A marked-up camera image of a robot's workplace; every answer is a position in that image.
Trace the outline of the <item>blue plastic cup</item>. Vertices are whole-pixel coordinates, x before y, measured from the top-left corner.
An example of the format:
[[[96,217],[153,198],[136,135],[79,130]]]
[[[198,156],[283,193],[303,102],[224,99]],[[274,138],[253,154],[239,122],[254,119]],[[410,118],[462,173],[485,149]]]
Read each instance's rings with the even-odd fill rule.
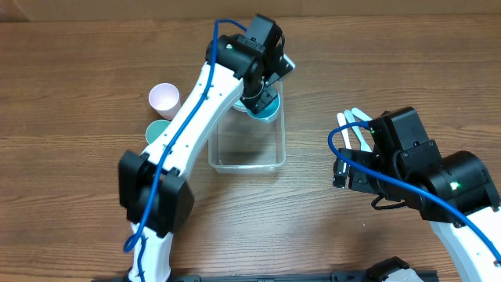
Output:
[[[281,98],[280,95],[278,95],[264,110],[258,114],[253,114],[250,110],[247,110],[247,113],[257,121],[272,123],[279,115],[280,106]]]

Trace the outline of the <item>pink plastic cup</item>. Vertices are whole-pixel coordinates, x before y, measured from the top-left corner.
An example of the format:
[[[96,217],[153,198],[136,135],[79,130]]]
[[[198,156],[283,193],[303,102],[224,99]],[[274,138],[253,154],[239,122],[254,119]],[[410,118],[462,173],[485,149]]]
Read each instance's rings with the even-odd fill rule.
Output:
[[[164,119],[172,120],[181,108],[179,90],[170,83],[155,85],[149,93],[150,106]]]

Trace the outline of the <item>green plastic bowl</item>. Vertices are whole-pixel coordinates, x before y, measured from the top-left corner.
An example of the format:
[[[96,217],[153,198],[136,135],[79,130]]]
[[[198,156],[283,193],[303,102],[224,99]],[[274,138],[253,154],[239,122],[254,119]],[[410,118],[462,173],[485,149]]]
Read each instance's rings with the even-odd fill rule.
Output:
[[[232,107],[240,112],[247,112],[246,106],[240,100],[237,100]]]

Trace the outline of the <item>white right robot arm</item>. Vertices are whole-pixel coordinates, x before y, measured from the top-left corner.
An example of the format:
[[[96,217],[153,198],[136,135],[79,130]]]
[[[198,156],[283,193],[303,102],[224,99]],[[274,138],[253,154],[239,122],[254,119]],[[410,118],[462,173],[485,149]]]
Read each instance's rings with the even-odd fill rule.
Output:
[[[337,114],[328,146],[333,185],[376,195],[380,210],[420,213],[464,281],[500,279],[500,195],[485,164],[469,151],[443,157],[412,107],[371,118],[352,108]]]

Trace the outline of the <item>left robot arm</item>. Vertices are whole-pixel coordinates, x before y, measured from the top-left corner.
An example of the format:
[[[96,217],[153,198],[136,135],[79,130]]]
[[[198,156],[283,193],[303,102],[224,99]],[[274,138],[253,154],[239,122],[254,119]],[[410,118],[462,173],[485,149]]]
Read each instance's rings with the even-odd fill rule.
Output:
[[[118,163],[119,202],[132,235],[126,281],[166,281],[173,235],[194,205],[188,179],[219,120],[236,103],[255,116],[278,99],[273,84],[295,64],[274,20],[257,14],[233,35],[213,33],[195,87],[160,136],[140,154],[126,151]]]

